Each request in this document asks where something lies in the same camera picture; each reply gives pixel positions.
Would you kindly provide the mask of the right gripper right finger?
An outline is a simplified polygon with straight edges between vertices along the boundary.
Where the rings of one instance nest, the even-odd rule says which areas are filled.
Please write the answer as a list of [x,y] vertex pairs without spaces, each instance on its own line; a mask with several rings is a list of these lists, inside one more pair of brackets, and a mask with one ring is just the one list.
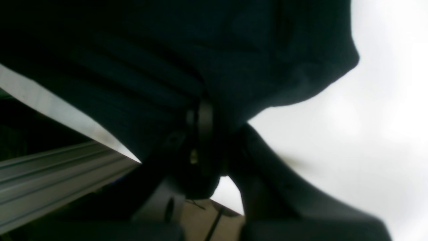
[[246,222],[240,241],[390,241],[385,224],[319,190],[286,165],[250,125],[232,139],[229,176]]

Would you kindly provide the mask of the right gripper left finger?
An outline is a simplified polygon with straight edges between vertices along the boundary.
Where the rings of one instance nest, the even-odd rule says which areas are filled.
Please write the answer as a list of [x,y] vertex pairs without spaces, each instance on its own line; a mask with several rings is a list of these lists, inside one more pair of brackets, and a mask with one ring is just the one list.
[[29,241],[183,241],[178,223],[188,196],[208,198],[220,172],[211,146],[215,109],[202,100],[187,111],[142,165],[107,189],[26,229]]

